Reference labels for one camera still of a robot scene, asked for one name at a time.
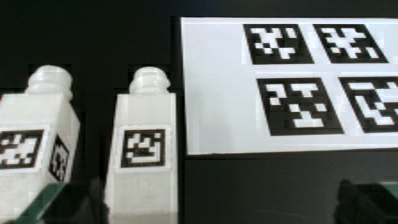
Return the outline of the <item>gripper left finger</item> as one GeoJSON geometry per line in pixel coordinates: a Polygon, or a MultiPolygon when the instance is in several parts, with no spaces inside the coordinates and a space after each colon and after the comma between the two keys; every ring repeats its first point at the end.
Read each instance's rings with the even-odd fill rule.
{"type": "Polygon", "coordinates": [[[47,184],[10,224],[110,224],[99,179],[47,184]]]}

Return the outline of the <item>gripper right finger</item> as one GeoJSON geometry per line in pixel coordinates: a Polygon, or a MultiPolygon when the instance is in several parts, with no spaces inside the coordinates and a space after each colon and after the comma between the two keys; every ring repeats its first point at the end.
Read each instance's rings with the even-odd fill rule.
{"type": "Polygon", "coordinates": [[[398,182],[339,182],[333,224],[398,224],[398,182]]]}

